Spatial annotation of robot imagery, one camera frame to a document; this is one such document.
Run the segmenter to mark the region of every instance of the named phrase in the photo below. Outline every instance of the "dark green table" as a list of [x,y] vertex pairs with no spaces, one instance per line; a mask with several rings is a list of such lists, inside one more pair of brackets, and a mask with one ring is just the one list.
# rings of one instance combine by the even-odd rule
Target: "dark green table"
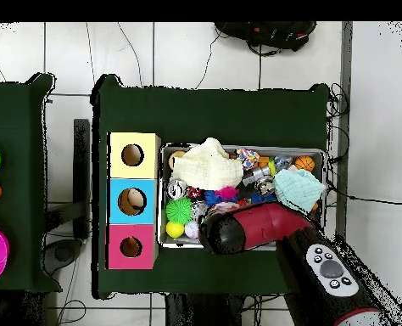
[[200,143],[207,137],[223,144],[326,150],[325,85],[310,91],[181,90],[122,87],[103,75],[92,92],[93,184],[92,287],[110,292],[203,294],[281,293],[287,290],[276,252],[249,251],[212,256],[197,249],[161,248],[153,270],[105,270],[107,132],[154,132],[162,143]]
[[0,289],[57,291],[42,270],[45,233],[43,100],[53,77],[36,74],[25,84],[0,83],[0,230],[10,253]]

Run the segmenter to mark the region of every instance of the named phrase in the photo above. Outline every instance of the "metal tray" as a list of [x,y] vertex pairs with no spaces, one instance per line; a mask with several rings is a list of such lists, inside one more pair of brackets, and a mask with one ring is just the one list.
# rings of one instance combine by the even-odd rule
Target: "metal tray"
[[[188,151],[189,149],[198,146],[196,143],[166,143],[160,147],[159,150],[159,183],[158,183],[158,191],[159,191],[159,203],[158,203],[158,219],[157,219],[157,234],[158,234],[158,242],[161,246],[167,248],[196,248],[203,249],[203,246],[199,243],[198,239],[190,239],[184,234],[178,238],[173,239],[171,236],[168,236],[165,230],[165,226],[167,223],[166,214],[165,214],[165,205],[168,200],[166,197],[166,186],[172,170],[168,166],[168,158],[170,154],[177,150]],[[249,145],[222,145],[222,148],[228,153],[232,154],[235,150],[246,148],[257,151],[261,156],[290,156],[293,158],[308,155],[315,162],[315,168],[312,172],[313,175],[321,182],[326,183],[326,175],[327,175],[327,155],[324,151],[319,149],[298,149],[298,148],[273,148],[273,147],[260,147],[260,146],[249,146]],[[318,221],[321,226],[324,226],[325,223],[325,202],[326,202],[326,190],[321,195],[321,206],[315,212],[313,218]],[[270,244],[260,246],[255,248],[254,250],[275,250],[275,243],[272,242]]]

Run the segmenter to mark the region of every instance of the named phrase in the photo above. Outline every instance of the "white ball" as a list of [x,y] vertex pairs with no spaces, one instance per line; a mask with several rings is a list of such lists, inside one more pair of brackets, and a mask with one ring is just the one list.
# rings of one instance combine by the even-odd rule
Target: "white ball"
[[192,220],[191,222],[188,222],[184,226],[184,233],[186,234],[186,236],[188,236],[188,238],[196,239],[198,237],[197,223],[194,220]]

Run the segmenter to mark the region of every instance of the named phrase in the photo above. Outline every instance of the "orange basketball ball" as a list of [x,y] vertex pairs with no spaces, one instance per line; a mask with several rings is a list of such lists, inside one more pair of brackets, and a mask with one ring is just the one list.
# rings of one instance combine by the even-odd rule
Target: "orange basketball ball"
[[294,165],[298,169],[304,169],[312,172],[314,170],[315,162],[309,156],[300,156],[298,159],[296,159]]

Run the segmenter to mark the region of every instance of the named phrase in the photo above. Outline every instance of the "pink box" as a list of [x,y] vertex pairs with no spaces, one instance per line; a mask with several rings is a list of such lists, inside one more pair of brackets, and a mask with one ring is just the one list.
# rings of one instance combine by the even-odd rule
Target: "pink box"
[[[141,245],[136,257],[127,257],[121,252],[121,242],[135,238]],[[151,270],[158,255],[154,225],[109,225],[108,267],[109,269]]]

